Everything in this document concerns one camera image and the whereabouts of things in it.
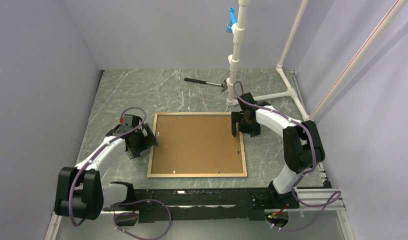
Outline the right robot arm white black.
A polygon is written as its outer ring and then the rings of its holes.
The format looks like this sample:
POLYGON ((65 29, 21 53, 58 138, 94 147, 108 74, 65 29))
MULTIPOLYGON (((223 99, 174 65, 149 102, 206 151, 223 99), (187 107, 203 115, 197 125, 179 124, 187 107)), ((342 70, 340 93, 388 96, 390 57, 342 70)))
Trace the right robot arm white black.
POLYGON ((278 208, 287 200, 299 180, 325 160, 325 151, 315 122, 300 121, 276 110, 267 102, 257 102, 251 93, 238 97, 240 111, 231 114, 231 134, 256 137, 265 126, 283 138, 284 167, 270 183, 268 203, 278 208))

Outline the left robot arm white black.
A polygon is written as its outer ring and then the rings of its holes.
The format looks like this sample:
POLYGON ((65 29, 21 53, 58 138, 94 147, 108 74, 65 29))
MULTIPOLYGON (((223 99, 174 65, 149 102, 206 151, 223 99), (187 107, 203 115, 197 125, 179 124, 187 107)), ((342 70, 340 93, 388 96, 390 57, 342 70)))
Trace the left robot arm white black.
POLYGON ((136 201, 131 183, 114 181, 102 185, 102 176, 123 154, 138 158, 141 152, 157 146, 158 141, 147 123, 137 115, 127 114, 109 130, 103 142, 82 162, 60 170, 54 211, 75 220, 95 220, 101 210, 117 204, 129 210, 136 201))

